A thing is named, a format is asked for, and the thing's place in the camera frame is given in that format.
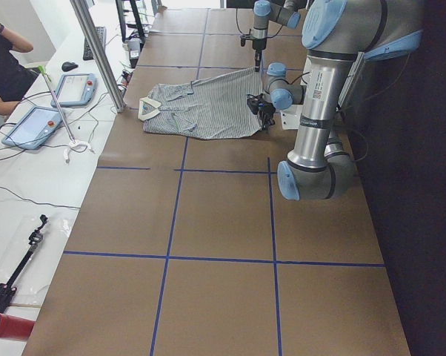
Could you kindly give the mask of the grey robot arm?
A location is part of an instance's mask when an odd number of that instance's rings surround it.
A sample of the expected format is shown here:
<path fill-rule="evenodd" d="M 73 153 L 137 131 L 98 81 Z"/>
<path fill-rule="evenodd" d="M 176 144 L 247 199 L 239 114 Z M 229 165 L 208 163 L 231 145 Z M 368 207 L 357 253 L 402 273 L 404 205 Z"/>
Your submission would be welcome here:
<path fill-rule="evenodd" d="M 310 78 L 307 85 L 286 81 L 281 63 L 269 65 L 264 91 L 275 109 L 301 105 L 294 149 L 278 164 L 279 190 L 287 200 L 328 200 L 349 188 L 355 166 L 333 129 L 339 96 L 357 56 L 392 59 L 415 51 L 422 37 L 423 1 L 256 1 L 253 29 L 255 66 L 261 63 L 270 22 L 295 28 L 299 9 Z"/>
<path fill-rule="evenodd" d="M 268 35 L 269 23 L 274 22 L 281 27 L 295 29 L 300 22 L 299 11 L 308 6 L 309 1 L 284 1 L 283 5 L 272 1 L 255 1 L 253 5 L 253 27 L 248 33 L 243 33 L 236 21 L 237 29 L 240 32 L 240 45 L 245 46 L 246 42 L 252 43 L 255 51 L 254 70 L 259 72 L 262 67 L 262 54 L 267 47 L 267 40 L 275 35 Z"/>

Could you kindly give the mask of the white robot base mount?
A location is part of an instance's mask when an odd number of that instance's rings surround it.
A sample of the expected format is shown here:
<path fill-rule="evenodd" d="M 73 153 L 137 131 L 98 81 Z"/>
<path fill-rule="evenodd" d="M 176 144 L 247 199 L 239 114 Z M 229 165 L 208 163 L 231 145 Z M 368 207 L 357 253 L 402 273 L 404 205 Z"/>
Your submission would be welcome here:
<path fill-rule="evenodd" d="M 288 109 L 280 111 L 283 130 L 297 130 L 299 128 L 300 117 L 303 105 L 291 105 Z"/>

